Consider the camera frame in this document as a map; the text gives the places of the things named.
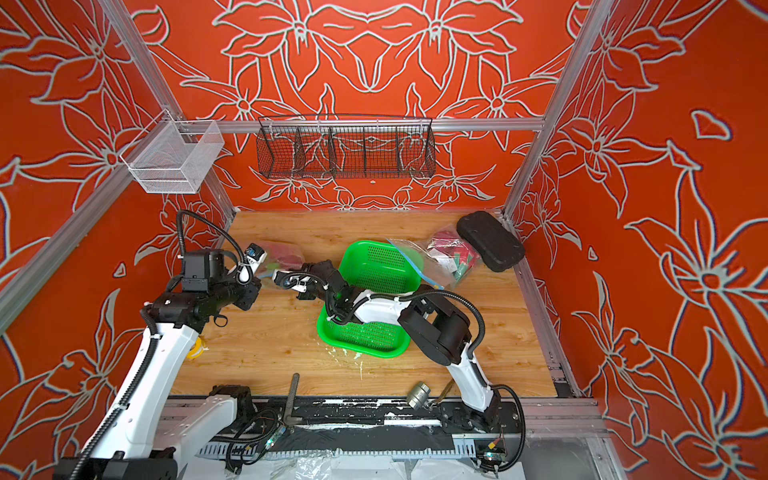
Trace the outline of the pink dragon fruit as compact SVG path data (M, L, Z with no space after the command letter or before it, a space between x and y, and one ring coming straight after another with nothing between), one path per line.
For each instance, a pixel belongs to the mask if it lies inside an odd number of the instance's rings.
M454 283L460 283L480 259L474 247L452 229L434 233L427 244L427 253L451 275Z
M298 269L305 263L301 248L295 244L267 241L262 244L262 248L267 252L263 263L266 270Z

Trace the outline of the clear zip bag blue seal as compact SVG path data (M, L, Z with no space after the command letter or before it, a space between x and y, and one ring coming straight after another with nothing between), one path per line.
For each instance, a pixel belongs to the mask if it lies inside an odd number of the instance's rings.
M293 243L259 240L256 244L266 253L256 271L263 288L277 289L272 276L276 270L296 270L305 262L301 248Z

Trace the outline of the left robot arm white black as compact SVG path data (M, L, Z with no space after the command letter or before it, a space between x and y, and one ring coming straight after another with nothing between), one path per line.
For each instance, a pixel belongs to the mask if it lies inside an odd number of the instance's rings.
M178 212L182 271L141 308L146 328L116 400L80 452L56 465L54 478L180 479L214 436L256 417L249 388L219 385L170 431L157 431L179 370L206 324L230 305L249 310L261 289L256 272L267 257L262 247L187 250L183 221L198 217Z

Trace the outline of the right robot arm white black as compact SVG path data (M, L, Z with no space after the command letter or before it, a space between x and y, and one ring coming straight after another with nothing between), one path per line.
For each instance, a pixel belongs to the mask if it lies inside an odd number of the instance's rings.
M322 300L327 319L336 325L401 327L428 359L447 368L464 406L486 424L498 422L503 391L512 398L517 420L525 419L515 391L491 383L480 366L475 350L484 339L485 322L464 297L425 284L403 294L363 289L344 280L330 261L276 270L272 280L282 289L296 291L300 300Z

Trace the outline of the green plastic perforated basket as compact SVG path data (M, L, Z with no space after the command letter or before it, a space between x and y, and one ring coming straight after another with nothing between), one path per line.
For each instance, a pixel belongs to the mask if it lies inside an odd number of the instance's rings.
M396 294L415 291L422 283L419 271L423 267L421 256L411 248L399 249L390 243L361 240L348 246L339 271L354 286ZM398 357L410 344L410 337L398 324L338 325L321 311L316 327L319 338L326 344L376 358Z

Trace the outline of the yellow tape roll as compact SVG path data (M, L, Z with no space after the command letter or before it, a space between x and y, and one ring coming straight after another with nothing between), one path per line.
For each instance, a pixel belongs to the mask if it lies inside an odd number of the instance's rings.
M208 350L205 339L199 336L186 355L187 360L195 360Z

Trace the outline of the silver metal cylinder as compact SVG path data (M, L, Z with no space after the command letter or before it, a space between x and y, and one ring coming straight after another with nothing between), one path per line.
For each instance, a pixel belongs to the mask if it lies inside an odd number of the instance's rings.
M418 381L406 395L406 403L413 410L428 409L430 394L430 387L423 381Z

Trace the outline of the brass rod tool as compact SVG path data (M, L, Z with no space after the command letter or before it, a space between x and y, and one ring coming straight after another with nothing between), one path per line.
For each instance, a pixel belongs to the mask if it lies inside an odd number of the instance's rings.
M455 381L454 381L453 379L451 379L451 380L450 380L450 381L449 381L449 382L448 382L448 383L445 385L445 387L442 389L442 391L440 392L440 394L439 394L439 395L436 397L436 399L434 400L434 403L435 403L435 404L440 404L440 403L442 403L442 402L443 402L443 401L444 401L444 400L445 400L445 399L446 399L446 398L449 396L449 394L452 392L452 390L454 389L454 387L455 387Z

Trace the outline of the black oval foam pad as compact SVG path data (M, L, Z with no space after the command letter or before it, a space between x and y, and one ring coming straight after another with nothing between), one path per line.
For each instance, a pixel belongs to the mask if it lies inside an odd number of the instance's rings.
M493 272L504 272L519 264L525 257L525 248L515 235L486 211L476 211L459 218L458 235L480 255L483 263Z

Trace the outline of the white mesh wall basket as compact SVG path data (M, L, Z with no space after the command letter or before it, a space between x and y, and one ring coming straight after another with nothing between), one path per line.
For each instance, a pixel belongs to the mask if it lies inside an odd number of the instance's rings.
M186 195L215 188L214 165L225 144L217 122L178 119L162 109L121 133L125 143L117 157L146 193Z

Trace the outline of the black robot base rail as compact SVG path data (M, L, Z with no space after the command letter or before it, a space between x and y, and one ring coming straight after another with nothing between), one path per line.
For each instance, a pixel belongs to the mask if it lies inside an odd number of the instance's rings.
M494 441L514 452L521 431L518 408L509 398L490 427L472 419L457 398L415 410L400 397L304 396L294 400L289 419L295 424L267 451L267 460L315 453L473 458Z

